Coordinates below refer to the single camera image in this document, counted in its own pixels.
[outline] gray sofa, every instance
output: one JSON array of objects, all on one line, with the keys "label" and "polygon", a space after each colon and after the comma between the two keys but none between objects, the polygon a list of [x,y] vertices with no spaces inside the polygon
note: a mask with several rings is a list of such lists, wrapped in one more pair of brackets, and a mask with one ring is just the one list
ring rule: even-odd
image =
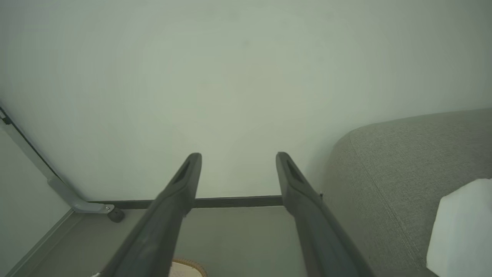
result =
[{"label": "gray sofa", "polygon": [[492,178],[492,108],[351,131],[329,158],[324,201],[376,276],[433,276],[439,200],[478,178]]}]

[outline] dark baseboard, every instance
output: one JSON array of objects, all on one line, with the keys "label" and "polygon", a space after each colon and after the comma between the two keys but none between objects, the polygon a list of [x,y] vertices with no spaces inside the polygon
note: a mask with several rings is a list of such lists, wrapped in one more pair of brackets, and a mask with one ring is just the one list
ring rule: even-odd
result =
[{"label": "dark baseboard", "polygon": [[[111,204],[120,209],[146,209],[150,206],[152,201],[153,200],[91,201],[91,203]],[[281,195],[195,199],[195,208],[240,208],[282,205]]]}]

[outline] caster wheel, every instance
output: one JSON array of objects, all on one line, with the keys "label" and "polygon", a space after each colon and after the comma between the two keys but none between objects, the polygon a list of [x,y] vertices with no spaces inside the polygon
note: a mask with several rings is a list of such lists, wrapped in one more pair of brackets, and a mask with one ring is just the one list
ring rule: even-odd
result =
[{"label": "caster wheel", "polygon": [[120,223],[124,219],[124,212],[118,208],[114,208],[108,213],[109,220]]}]

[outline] wall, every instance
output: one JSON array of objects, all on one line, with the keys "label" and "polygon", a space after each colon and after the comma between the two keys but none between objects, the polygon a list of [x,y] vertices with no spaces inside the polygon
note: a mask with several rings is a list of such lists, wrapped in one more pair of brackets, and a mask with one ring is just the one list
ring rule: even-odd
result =
[{"label": "wall", "polygon": [[0,125],[0,276],[69,209]]},{"label": "wall", "polygon": [[89,200],[153,199],[187,154],[198,197],[314,186],[362,125],[492,106],[486,0],[3,0],[1,101]]}]

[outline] gray floor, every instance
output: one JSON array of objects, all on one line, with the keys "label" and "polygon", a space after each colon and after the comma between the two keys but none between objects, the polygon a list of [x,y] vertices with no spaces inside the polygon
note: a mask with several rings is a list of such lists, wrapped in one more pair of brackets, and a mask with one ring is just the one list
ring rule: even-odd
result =
[{"label": "gray floor", "polygon": [[[89,277],[102,269],[145,210],[116,224],[87,214],[30,277]],[[210,277],[307,276],[294,219],[284,207],[194,209],[184,219],[176,258],[192,259]]]}]

